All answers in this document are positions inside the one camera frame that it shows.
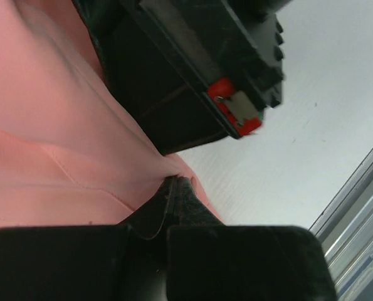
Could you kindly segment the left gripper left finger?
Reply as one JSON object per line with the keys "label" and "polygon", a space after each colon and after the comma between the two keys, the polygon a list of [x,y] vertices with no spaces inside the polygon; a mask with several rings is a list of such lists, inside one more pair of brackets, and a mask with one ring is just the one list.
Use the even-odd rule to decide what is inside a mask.
{"label": "left gripper left finger", "polygon": [[0,300],[165,300],[176,186],[115,225],[0,228]]}

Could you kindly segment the pink pleated skirt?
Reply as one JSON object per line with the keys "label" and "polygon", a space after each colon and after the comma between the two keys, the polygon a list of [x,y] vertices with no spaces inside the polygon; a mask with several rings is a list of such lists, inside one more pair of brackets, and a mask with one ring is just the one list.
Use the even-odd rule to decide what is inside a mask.
{"label": "pink pleated skirt", "polygon": [[0,0],[0,227],[116,224],[183,176],[112,97],[71,1]]}

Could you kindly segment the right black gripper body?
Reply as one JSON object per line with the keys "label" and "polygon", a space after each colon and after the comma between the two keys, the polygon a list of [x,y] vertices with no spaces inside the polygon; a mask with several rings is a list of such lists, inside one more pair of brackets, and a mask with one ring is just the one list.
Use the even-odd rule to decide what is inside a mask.
{"label": "right black gripper body", "polygon": [[282,101],[284,1],[75,1],[108,89],[157,150],[259,128]]}

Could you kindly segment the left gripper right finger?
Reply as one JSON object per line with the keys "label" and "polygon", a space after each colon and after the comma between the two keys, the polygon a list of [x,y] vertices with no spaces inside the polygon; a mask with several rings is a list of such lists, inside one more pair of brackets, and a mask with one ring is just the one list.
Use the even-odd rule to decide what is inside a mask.
{"label": "left gripper right finger", "polygon": [[322,246],[297,226],[226,226],[191,181],[173,177],[168,213],[169,300],[336,300]]}

